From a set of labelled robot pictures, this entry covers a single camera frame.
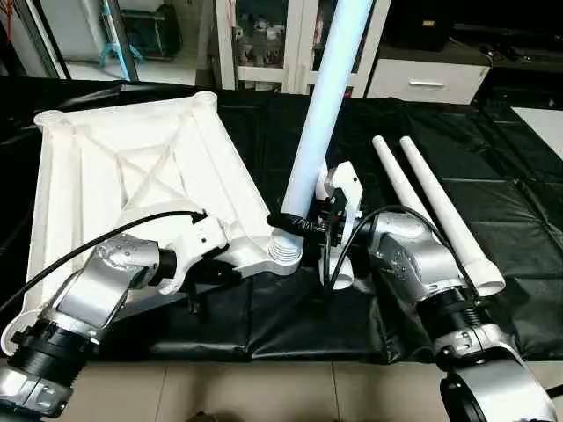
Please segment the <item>light blue pipe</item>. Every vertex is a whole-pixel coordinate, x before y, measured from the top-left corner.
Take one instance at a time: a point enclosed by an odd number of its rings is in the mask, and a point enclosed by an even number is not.
[[[306,217],[372,0],[339,0],[281,211]],[[284,235],[298,250],[303,239]]]

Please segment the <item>drawer handle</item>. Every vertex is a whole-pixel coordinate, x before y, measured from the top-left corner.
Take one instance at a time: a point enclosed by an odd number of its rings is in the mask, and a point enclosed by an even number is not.
[[[428,88],[444,88],[446,85],[442,84],[441,82],[430,82],[430,81],[408,81],[408,84],[411,86],[423,86]]]

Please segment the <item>table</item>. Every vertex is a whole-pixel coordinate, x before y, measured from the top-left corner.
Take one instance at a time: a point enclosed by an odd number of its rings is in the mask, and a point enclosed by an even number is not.
[[[40,133],[33,116],[193,95],[168,84],[0,78],[0,268],[7,297],[24,282]],[[220,91],[219,115],[270,209],[283,198],[309,99]],[[469,223],[507,287],[492,312],[515,335],[523,356],[563,358],[563,162],[506,105],[409,104],[392,98],[346,99],[327,159],[350,160],[367,208],[397,203],[370,140],[383,135],[398,160],[411,135]],[[185,303],[119,322],[100,349],[105,360],[397,360],[431,361],[413,310],[399,307],[361,254],[374,295],[354,289],[319,294],[317,261],[306,250],[288,277],[264,273],[208,294],[207,318]],[[0,316],[4,326],[18,312]]]

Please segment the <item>white tapered rod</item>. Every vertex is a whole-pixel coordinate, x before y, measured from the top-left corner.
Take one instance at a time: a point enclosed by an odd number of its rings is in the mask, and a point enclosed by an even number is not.
[[[459,215],[434,173],[414,145],[413,140],[410,136],[403,136],[400,139],[400,144],[446,236],[479,294],[487,296],[500,292],[506,286],[501,272],[485,256],[461,215]]]
[[[379,156],[381,163],[384,165],[385,172],[387,173],[401,204],[405,207],[412,208],[414,211],[418,211],[434,224],[430,214],[424,208],[424,205],[422,205],[419,195],[417,195],[414,191],[411,182],[408,181],[403,169],[401,169],[400,165],[398,165],[395,156],[387,146],[385,139],[378,135],[371,140],[371,143],[373,148],[376,149],[376,153]]]

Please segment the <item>glass cabinet door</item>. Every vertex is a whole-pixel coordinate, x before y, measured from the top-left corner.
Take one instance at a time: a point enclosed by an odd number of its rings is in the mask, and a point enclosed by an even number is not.
[[[303,0],[237,0],[232,46],[237,89],[292,91]]]
[[[307,0],[303,7],[302,40],[297,61],[296,92],[308,94],[317,81],[326,40],[338,0]],[[362,36],[347,95],[363,97],[391,0],[375,0]]]

